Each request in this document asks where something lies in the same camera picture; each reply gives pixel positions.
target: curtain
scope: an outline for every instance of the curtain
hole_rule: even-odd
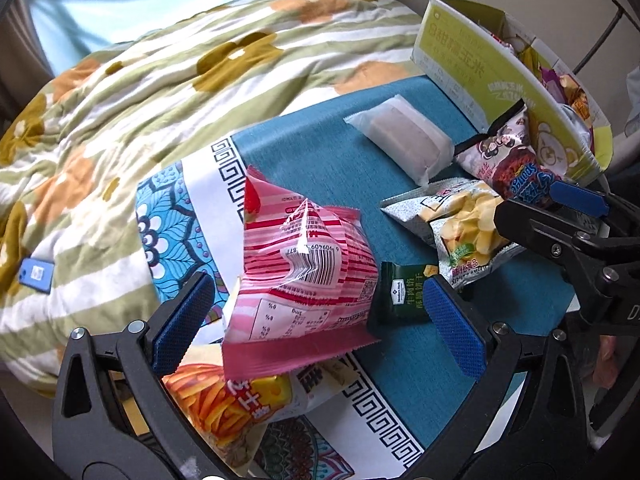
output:
[[[0,20],[0,127],[13,121],[53,76],[27,0],[14,0]]]

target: translucent white wrapped package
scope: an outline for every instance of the translucent white wrapped package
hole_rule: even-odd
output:
[[[401,95],[344,119],[372,140],[418,186],[453,160],[451,139]]]

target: bed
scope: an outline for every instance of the bed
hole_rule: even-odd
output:
[[[52,394],[69,333],[121,330],[159,304],[140,181],[228,134],[418,75],[420,17],[393,0],[238,0],[84,58],[0,140],[0,352]],[[17,282],[25,256],[52,291]]]

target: nutrition facts label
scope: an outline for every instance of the nutrition facts label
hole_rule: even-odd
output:
[[[251,340],[278,339],[281,337],[298,337],[318,330],[329,316],[329,310],[303,310],[260,300],[255,316]]]

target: striped blanket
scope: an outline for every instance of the striped blanket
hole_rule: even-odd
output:
[[[136,186],[229,133],[417,75],[420,17],[393,0],[238,0],[95,52],[0,140],[0,356],[54,391],[70,331],[122,330],[159,298]],[[55,264],[50,294],[18,283]]]

